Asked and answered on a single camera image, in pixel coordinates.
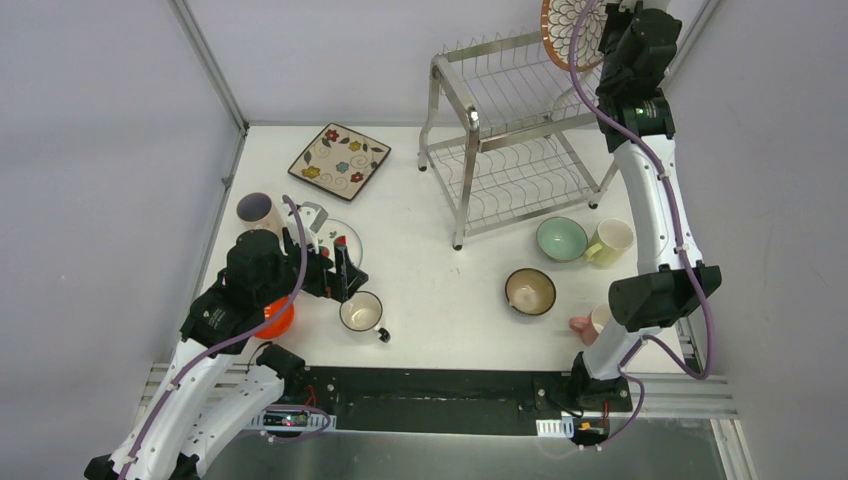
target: square plate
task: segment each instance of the square plate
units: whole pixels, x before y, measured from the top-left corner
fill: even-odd
[[[289,173],[351,201],[391,151],[371,137],[331,123],[301,152]]]

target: white table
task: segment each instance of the white table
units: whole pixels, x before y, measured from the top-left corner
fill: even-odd
[[[433,173],[416,168],[418,128],[357,127],[392,147],[385,163],[357,198],[346,203],[295,179],[289,166],[320,127],[251,127],[221,227],[204,278],[210,286],[226,265],[226,253],[245,228],[236,216],[238,201],[261,191],[279,200],[285,193],[298,203],[322,205],[351,225],[362,238],[362,269],[370,276],[363,287],[383,302],[384,322],[392,341],[362,343],[341,324],[339,304],[300,295],[293,325],[277,343],[303,357],[307,365],[374,368],[443,368],[568,371],[584,349],[568,328],[568,319],[586,315],[606,302],[616,279],[636,274],[636,248],[609,269],[583,260],[558,264],[535,243],[541,217],[467,238],[464,248],[451,246],[453,216]],[[431,141],[457,136],[457,129],[434,129]],[[612,161],[597,130],[575,130],[568,139],[600,178]],[[560,210],[589,235],[597,224],[618,217],[632,225],[624,182],[619,176],[600,203]],[[504,281],[522,267],[546,272],[555,282],[557,302],[546,314],[527,317],[511,310]],[[660,337],[680,352],[676,331]],[[260,341],[251,339],[239,363],[246,363]],[[630,372],[678,372],[677,366],[651,344],[633,359]]]

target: yellow mug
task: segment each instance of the yellow mug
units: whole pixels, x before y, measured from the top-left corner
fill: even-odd
[[[598,225],[583,256],[599,267],[609,267],[633,246],[635,239],[630,225],[617,218],[608,218]]]

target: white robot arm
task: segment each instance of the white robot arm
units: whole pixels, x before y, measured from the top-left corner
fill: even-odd
[[[677,183],[677,169],[674,161],[674,140],[664,135],[652,135],[642,138],[662,159],[666,166],[665,174],[680,191]],[[630,208],[633,212],[633,224],[638,242],[637,271],[640,275],[659,272],[661,269],[683,269],[680,257],[675,251],[674,230],[672,228],[671,208],[668,197],[658,181],[659,173],[641,148],[631,142],[621,144],[613,158],[621,171]],[[677,199],[684,234],[687,236],[688,254],[693,263],[702,260],[701,251],[689,230],[689,222],[683,202]],[[609,380],[620,376],[618,365],[634,345],[640,343],[644,335],[656,335],[662,330],[659,326],[649,326],[634,332],[623,325],[613,322],[601,331],[598,339],[584,353],[586,369],[592,378]]]
[[[209,391],[247,339],[264,327],[264,307],[290,294],[293,300],[301,288],[343,302],[368,280],[351,263],[343,242],[332,245],[332,252],[315,248],[315,234],[327,218],[323,208],[296,206],[283,198],[292,209],[282,232],[285,253],[273,232],[251,230],[239,236],[227,254],[227,268],[192,302],[183,338],[151,407],[120,447],[89,463],[87,479],[199,478],[249,419],[278,400],[302,374],[302,359],[272,345],[241,385],[198,420]],[[288,233],[295,229],[297,241]]]
[[[576,61],[580,27],[597,1],[589,0],[578,17],[568,49],[569,65]],[[664,11],[667,5],[667,1],[647,0],[605,6],[597,107],[582,91],[576,69],[570,70],[581,100],[598,116],[627,186],[638,239],[639,275],[610,286],[613,322],[578,354],[566,391],[555,400],[562,404],[596,408],[626,390],[621,369],[644,339],[655,339],[663,328],[691,314],[721,284],[719,268],[704,265],[683,203],[674,193],[680,191],[675,128],[659,85],[677,52],[681,23]]]

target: dish rack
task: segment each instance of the dish rack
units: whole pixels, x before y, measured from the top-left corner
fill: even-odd
[[[599,69],[580,77],[593,100],[599,78]],[[441,96],[465,135],[430,144]],[[594,122],[568,73],[548,57],[541,32],[484,37],[433,57],[418,168],[429,163],[448,198],[454,249],[466,236],[580,202],[597,208],[617,168],[598,184],[563,135]]]

